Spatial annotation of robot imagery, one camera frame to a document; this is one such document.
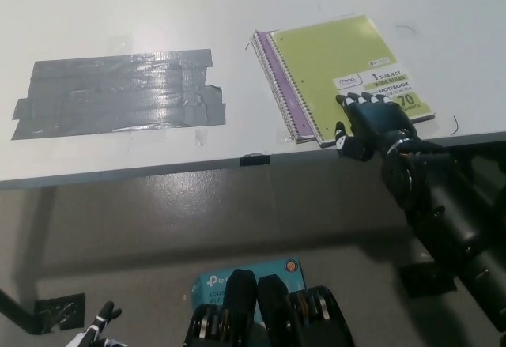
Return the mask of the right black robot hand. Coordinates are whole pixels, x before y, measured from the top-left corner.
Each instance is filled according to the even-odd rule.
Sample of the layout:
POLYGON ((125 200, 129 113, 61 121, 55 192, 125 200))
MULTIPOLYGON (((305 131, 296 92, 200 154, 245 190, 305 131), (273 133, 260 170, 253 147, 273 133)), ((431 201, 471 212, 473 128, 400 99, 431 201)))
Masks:
POLYGON ((375 153, 386 156, 398 145, 418 139, 417 131, 401 106, 385 95, 349 92, 336 96, 349 122, 336 123, 335 146, 339 154, 359 161, 375 153))

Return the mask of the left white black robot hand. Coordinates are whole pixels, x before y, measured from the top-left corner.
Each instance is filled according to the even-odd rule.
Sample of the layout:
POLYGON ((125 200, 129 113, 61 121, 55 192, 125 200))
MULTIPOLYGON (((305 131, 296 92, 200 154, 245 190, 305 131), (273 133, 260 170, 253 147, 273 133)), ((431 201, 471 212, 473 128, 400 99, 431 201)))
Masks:
POLYGON ((114 338, 104 338, 102 333, 106 326, 122 314, 122 309, 115 306, 111 300, 107 301, 96 314, 88 328, 77 333, 73 339, 66 344, 66 347, 118 347, 127 344, 114 338))

